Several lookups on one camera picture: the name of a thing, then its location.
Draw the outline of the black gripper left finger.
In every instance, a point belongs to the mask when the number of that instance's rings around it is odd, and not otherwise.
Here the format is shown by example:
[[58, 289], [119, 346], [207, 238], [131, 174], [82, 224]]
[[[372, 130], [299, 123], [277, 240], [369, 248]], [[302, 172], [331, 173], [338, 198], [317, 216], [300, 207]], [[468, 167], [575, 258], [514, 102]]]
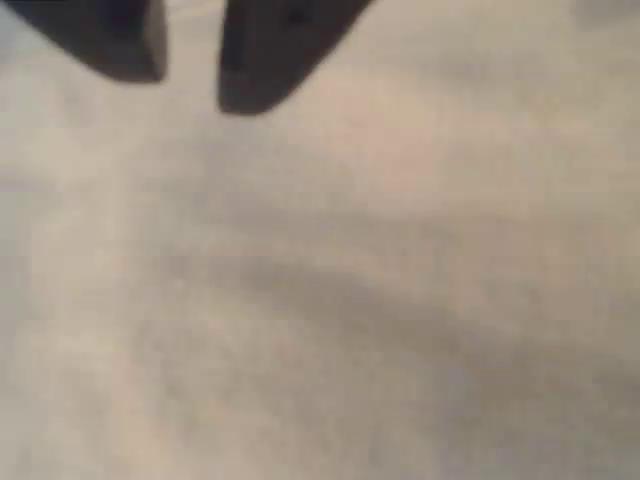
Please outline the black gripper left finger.
[[164, 1], [11, 1], [9, 10], [107, 78], [159, 83], [166, 76]]

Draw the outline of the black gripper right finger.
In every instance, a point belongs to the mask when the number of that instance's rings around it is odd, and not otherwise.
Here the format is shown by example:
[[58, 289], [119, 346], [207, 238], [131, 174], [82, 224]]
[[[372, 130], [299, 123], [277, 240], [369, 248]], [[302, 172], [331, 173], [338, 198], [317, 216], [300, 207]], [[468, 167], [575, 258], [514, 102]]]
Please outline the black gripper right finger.
[[227, 1], [217, 78], [220, 110], [259, 115], [279, 106], [324, 61], [367, 1]]

